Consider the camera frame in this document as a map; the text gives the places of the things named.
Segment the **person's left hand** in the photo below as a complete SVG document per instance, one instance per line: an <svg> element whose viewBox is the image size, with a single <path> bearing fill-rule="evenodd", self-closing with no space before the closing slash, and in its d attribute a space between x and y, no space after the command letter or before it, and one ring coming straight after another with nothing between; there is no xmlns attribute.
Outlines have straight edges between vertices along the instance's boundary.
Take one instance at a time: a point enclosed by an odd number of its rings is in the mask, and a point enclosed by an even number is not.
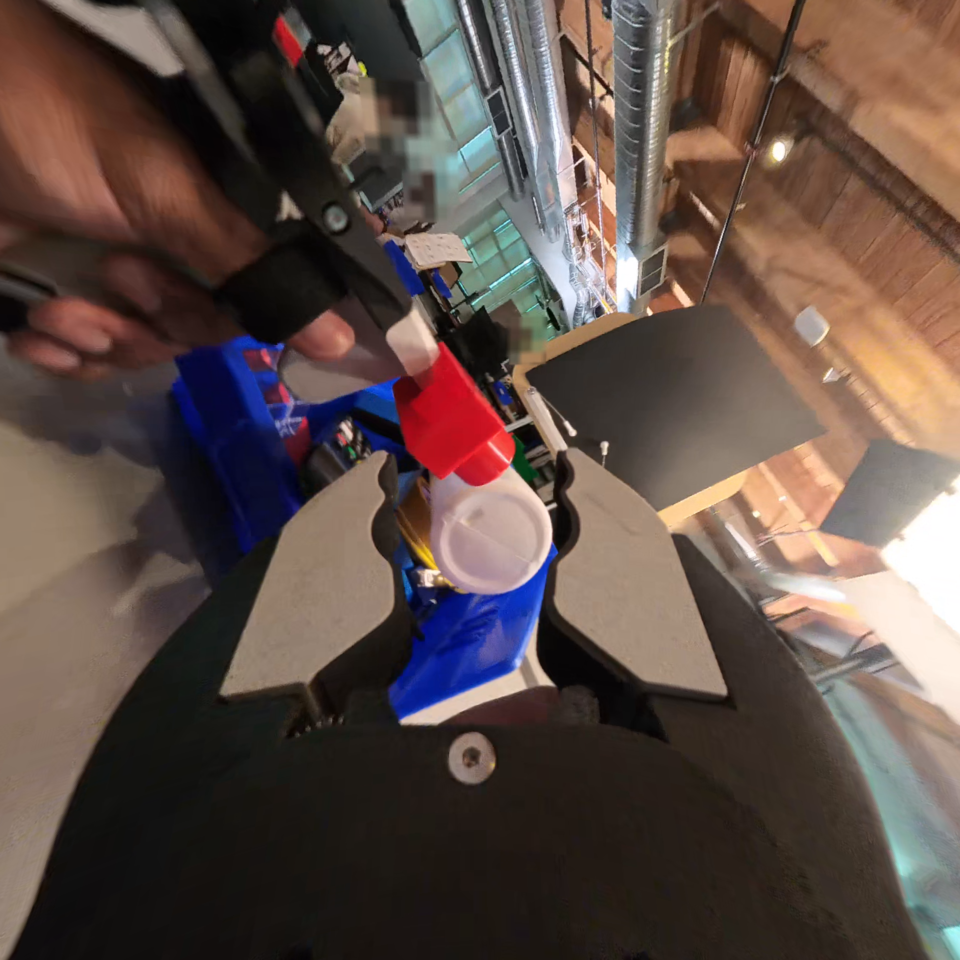
<svg viewBox="0 0 960 960"><path fill-rule="evenodd" d="M124 310L36 304L7 336L11 356L90 381L239 335L211 291L270 238L118 56L42 2L1 3L1 181L2 251L48 234L121 250L101 282Z"/></svg>

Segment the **black board wooden rim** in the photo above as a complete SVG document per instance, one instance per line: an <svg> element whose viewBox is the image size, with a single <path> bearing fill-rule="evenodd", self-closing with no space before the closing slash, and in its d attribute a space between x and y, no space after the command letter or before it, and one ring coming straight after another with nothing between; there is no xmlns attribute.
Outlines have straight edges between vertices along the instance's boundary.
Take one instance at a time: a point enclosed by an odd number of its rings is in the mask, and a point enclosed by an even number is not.
<svg viewBox="0 0 960 960"><path fill-rule="evenodd" d="M754 467L826 433L723 305L608 314L525 355L511 377L521 401L532 386L570 421L572 449L675 530L739 492Z"/></svg>

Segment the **red toy building block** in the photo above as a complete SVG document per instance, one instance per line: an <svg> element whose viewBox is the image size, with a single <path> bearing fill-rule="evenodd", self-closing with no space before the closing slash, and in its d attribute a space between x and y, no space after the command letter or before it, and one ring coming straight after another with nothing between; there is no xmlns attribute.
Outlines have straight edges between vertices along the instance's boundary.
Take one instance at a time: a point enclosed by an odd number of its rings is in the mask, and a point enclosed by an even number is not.
<svg viewBox="0 0 960 960"><path fill-rule="evenodd" d="M426 371L397 379L392 394L404 446L433 476L482 487L510 468L514 440L445 344Z"/></svg>

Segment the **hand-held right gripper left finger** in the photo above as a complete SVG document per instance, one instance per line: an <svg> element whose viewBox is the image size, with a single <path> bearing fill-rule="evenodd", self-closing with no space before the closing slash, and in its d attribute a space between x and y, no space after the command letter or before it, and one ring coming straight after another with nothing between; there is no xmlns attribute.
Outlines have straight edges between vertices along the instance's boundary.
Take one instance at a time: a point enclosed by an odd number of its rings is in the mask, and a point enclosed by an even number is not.
<svg viewBox="0 0 960 960"><path fill-rule="evenodd" d="M386 696L408 665L411 611L396 562L395 457L374 452L313 495L271 554L220 695L345 710Z"/></svg>

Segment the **silver ceiling duct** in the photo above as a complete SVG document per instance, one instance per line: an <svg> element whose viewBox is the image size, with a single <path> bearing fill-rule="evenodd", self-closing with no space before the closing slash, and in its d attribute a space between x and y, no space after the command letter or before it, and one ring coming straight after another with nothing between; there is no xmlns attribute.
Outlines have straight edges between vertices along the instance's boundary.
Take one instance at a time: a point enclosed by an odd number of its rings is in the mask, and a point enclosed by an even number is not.
<svg viewBox="0 0 960 960"><path fill-rule="evenodd" d="M510 198L528 200L539 232L560 243L574 188L563 180L571 163L545 3L457 1L454 8Z"/></svg>
<svg viewBox="0 0 960 960"><path fill-rule="evenodd" d="M617 309L646 311L662 277L660 230L669 133L675 1L613 1L614 189Z"/></svg>

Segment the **dotted paper sign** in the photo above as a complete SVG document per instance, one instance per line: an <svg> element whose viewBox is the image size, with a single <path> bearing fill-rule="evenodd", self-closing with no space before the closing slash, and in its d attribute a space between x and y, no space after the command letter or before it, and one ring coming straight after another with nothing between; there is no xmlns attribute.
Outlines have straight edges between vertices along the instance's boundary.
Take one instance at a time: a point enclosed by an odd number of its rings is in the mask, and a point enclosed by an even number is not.
<svg viewBox="0 0 960 960"><path fill-rule="evenodd" d="M417 271L438 269L448 263L474 262L462 238L449 232L408 233L404 237L407 258Z"/></svg>

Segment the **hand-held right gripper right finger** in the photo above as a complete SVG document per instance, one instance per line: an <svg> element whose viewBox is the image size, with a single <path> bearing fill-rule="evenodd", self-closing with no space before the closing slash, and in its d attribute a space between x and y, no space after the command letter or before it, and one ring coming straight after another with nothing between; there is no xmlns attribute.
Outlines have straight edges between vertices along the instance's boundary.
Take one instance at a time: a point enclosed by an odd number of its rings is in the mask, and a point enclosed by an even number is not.
<svg viewBox="0 0 960 960"><path fill-rule="evenodd" d="M728 687L666 523L584 451L562 452L557 466L570 532L547 578L548 622L641 690L724 701Z"/></svg>

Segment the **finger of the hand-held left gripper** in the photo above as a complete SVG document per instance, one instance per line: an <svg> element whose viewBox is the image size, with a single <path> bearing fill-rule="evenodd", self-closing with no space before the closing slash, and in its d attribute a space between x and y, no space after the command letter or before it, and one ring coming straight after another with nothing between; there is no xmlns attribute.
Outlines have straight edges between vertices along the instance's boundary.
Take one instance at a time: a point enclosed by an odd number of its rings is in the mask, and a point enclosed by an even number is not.
<svg viewBox="0 0 960 960"><path fill-rule="evenodd" d="M386 342L410 378L424 375L440 356L439 344L420 303L412 303L407 313L389 327Z"/></svg>
<svg viewBox="0 0 960 960"><path fill-rule="evenodd" d="M355 342L338 361L315 361L289 345L277 362L277 375L297 402L323 404L405 376L400 359L372 320L352 320Z"/></svg>

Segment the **yellow tape roll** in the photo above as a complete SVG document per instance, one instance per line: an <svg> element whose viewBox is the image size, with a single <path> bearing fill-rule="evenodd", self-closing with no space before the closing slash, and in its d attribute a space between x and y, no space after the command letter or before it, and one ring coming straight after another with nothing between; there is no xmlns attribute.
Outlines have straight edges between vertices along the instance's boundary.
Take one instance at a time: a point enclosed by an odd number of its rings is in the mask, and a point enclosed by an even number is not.
<svg viewBox="0 0 960 960"><path fill-rule="evenodd" d="M417 574L424 587L453 590L453 584L441 572L431 548L432 512L430 488L425 473L416 474L412 484L399 497L394 515L400 533L414 558L414 565L424 573Z"/></svg>

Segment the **black pole stand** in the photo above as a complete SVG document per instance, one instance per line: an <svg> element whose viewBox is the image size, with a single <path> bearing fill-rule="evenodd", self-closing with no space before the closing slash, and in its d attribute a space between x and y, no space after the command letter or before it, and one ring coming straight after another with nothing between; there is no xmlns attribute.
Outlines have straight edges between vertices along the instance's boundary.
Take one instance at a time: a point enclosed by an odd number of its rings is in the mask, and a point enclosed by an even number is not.
<svg viewBox="0 0 960 960"><path fill-rule="evenodd" d="M762 143L764 129L766 127L766 122L770 114L775 95L779 86L785 80L788 74L790 58L793 53L796 34L807 3L807 1L795 1L791 7L783 39L780 43L778 54L774 63L774 68L772 69L771 75L767 81L765 94L755 116L755 122L751 131L750 139L745 147L744 161L739 175L738 184L726 211L726 218L720 229L713 256L711 258L706 278L703 283L702 293L699 299L700 306L703 306L709 297L714 281L714 274L723 256L733 222L735 221L738 212L738 207L741 203L752 167L754 166L754 161L757 158Z"/></svg>

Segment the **white plastic cup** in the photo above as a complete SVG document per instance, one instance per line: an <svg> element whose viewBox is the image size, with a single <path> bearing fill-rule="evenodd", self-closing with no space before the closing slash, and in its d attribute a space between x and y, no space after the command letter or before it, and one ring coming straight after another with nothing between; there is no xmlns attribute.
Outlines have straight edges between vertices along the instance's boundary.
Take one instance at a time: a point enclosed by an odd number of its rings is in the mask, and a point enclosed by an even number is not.
<svg viewBox="0 0 960 960"><path fill-rule="evenodd" d="M508 594L546 562L553 528L545 503L509 466L473 486L455 474L429 480L429 545L438 571L468 594Z"/></svg>

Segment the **blue plastic bin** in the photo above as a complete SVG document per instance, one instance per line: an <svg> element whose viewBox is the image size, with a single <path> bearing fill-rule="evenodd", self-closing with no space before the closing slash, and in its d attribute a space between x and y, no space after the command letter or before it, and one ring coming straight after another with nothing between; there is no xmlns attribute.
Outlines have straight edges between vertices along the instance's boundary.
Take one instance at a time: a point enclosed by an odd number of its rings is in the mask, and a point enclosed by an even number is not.
<svg viewBox="0 0 960 960"><path fill-rule="evenodd" d="M396 457L403 496L413 490L419 473L402 442L393 382L325 404L306 404L282 387L276 369L280 353L277 346L241 337L195 349L175 361L172 397L219 489L222 512L213 528L224 558L213 562L216 577L278 534L303 506L301 466L307 454L320 442L344 441L347 421L373 451ZM390 702L400 717L521 667L556 555L550 546L544 564L517 589L478 595L414 586L415 568L425 564L412 546L399 547L403 588L421 634L408 666L390 689Z"/></svg>

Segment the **white light bar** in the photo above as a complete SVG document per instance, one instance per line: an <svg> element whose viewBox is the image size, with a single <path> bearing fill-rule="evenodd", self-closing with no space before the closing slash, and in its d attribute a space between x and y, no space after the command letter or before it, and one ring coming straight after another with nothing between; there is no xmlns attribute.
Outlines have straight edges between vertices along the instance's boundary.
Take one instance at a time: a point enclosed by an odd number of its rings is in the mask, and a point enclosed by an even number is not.
<svg viewBox="0 0 960 960"><path fill-rule="evenodd" d="M521 395L522 402L553 458L570 448L570 441L578 435L571 422L536 388L530 386Z"/></svg>

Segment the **LED light panel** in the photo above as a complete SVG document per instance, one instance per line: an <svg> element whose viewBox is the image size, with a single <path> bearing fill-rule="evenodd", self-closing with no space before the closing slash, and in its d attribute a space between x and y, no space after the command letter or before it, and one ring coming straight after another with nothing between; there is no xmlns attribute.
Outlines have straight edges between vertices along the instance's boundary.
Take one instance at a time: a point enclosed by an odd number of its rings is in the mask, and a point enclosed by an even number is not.
<svg viewBox="0 0 960 960"><path fill-rule="evenodd" d="M959 631L959 463L872 440L819 526L868 546L936 616Z"/></svg>

